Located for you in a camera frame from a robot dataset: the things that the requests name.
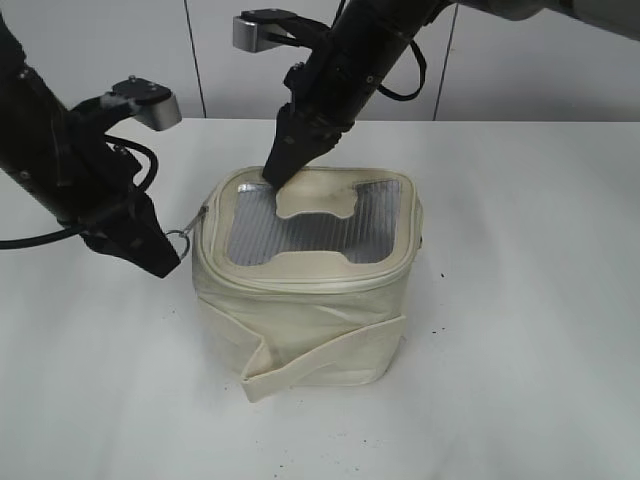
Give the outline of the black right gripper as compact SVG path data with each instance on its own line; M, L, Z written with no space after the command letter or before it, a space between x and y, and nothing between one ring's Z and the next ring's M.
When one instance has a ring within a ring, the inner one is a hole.
M263 179L281 189L337 145L405 50L405 35L377 15L343 14L307 62L291 71L291 100L276 117Z

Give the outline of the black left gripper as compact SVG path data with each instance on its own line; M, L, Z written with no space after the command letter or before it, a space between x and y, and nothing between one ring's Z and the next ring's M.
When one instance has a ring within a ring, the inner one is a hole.
M117 257L165 278L180 258L164 234L146 194L150 177L134 182L141 165L130 153L150 150L107 131L131 118L126 105L103 108L88 99L73 109L54 101L58 187L70 197L61 235L82 235L92 251Z

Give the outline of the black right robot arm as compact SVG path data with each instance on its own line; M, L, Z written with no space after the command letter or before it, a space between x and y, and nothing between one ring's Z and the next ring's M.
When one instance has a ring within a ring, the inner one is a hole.
M419 69L426 60L415 42L419 30L449 7L447 1L342 2L331 25L281 9L249 10L235 19L249 27L249 46L257 52L276 45L306 47L308 59L287 72L290 99L276 116L274 143L262 171L275 189L303 167L332 150L355 124L371 96L395 101L382 82L406 50Z

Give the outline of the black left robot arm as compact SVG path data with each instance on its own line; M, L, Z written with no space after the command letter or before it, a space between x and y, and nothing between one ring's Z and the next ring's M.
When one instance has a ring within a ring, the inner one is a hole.
M169 88L135 76L68 109L27 64L9 28L1 28L1 168L61 227L45 235L4 240L2 249L80 236L92 251L159 278L180 264L147 194L158 172L157 156L108 133L129 118L164 131L182 115Z

